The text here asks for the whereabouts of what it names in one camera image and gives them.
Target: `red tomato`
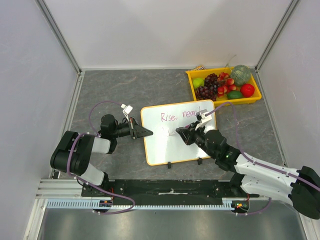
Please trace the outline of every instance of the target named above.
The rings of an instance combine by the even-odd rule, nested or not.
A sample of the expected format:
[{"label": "red tomato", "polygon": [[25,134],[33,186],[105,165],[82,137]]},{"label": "red tomato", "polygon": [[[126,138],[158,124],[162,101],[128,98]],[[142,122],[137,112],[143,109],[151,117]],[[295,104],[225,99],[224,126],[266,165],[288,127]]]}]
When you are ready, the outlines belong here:
[{"label": "red tomato", "polygon": [[250,98],[255,93],[255,87],[246,83],[241,87],[240,92],[245,98]]}]

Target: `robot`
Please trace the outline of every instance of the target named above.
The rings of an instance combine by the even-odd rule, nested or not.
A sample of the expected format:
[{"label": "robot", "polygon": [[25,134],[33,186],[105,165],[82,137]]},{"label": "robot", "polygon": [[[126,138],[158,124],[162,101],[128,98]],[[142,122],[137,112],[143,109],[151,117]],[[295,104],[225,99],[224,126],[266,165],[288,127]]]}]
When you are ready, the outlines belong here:
[{"label": "robot", "polygon": [[[222,136],[219,130],[206,131],[205,125],[212,119],[214,111],[202,110],[198,112],[195,122],[177,128],[176,133],[180,135],[186,145],[196,144],[201,148],[215,160],[215,164],[219,168],[233,172],[231,181],[221,183],[217,180],[204,180],[205,186],[202,188],[203,185],[201,185],[199,187],[201,189],[194,188],[193,191],[191,190],[191,181],[184,181],[184,185],[181,182],[177,183],[178,180],[172,180],[171,183],[177,183],[182,192],[188,189],[188,191],[192,191],[193,195],[199,196],[210,193],[213,198],[220,199],[223,197],[243,198],[247,195],[251,197],[266,196],[293,206],[299,213],[309,218],[320,219],[320,177],[317,173],[307,166],[297,170],[275,165],[228,145],[227,139]],[[53,169],[71,173],[78,176],[82,182],[87,183],[88,187],[84,188],[85,190],[82,189],[83,197],[105,196],[101,191],[105,190],[104,192],[108,193],[111,189],[116,189],[117,184],[121,184],[122,186],[127,185],[126,193],[122,192],[122,195],[130,195],[141,203],[145,204],[146,199],[148,201],[150,199],[152,203],[171,201],[179,204],[180,200],[177,199],[181,196],[157,194],[157,191],[160,191],[164,186],[164,180],[153,180],[152,182],[139,180],[138,184],[141,187],[132,183],[134,180],[111,181],[106,172],[96,169],[89,163],[91,153],[112,154],[117,146],[117,138],[131,136],[133,140],[136,140],[151,136],[152,131],[139,125],[128,114],[125,114],[122,123],[119,123],[113,115],[107,114],[101,118],[98,133],[99,135],[79,135],[74,131],[66,131],[50,160]],[[219,186],[219,193],[214,190],[213,186]],[[153,195],[152,197],[146,196],[146,193]],[[184,197],[183,202],[188,202],[187,195]]]}]

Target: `black clip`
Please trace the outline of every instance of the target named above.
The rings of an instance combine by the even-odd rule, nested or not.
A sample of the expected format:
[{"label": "black clip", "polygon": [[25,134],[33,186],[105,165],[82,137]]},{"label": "black clip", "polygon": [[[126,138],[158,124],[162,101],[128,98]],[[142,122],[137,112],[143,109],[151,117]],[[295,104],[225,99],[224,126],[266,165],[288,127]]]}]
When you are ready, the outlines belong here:
[{"label": "black clip", "polygon": [[202,164],[202,158],[201,157],[199,157],[196,161],[198,162],[198,165]]}]

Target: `white wall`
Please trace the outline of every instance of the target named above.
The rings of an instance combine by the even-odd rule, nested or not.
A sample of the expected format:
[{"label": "white wall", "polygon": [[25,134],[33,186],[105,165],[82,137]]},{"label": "white wall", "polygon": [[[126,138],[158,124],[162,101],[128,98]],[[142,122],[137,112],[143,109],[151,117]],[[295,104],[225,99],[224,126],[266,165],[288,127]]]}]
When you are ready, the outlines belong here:
[{"label": "white wall", "polygon": [[34,0],[0,7],[0,233],[22,239],[77,75]]},{"label": "white wall", "polygon": [[254,66],[290,0],[45,0],[82,68]]},{"label": "white wall", "polygon": [[300,1],[259,75],[287,163],[320,175],[319,10]]}]

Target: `yellow basket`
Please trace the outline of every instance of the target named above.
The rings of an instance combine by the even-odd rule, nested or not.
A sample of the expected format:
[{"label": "yellow basket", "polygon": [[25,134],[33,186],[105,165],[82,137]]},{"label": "yellow basket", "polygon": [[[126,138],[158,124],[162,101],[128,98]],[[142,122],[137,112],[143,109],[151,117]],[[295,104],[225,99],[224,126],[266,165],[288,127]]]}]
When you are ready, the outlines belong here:
[{"label": "yellow basket", "polygon": [[[233,69],[233,67],[222,67],[222,68],[214,68],[214,69],[187,71],[186,74],[188,75],[188,78],[189,78],[189,83],[191,86],[193,100],[197,101],[194,86],[192,84],[192,79],[195,79],[195,78],[203,78],[204,79],[205,77],[207,77],[210,74],[216,74],[217,76],[219,76],[219,74],[222,72],[230,75],[231,69]],[[252,104],[252,103],[256,102],[257,100],[260,100],[262,98],[262,95],[260,93],[260,90],[259,90],[252,74],[251,74],[250,80],[247,83],[254,86],[254,94],[251,97],[244,97],[244,98],[229,100],[227,98],[227,95],[224,94],[222,97],[216,98],[216,101],[214,102],[214,106],[217,107],[217,106],[223,104],[224,102],[231,102],[235,105],[236,104]]]}]

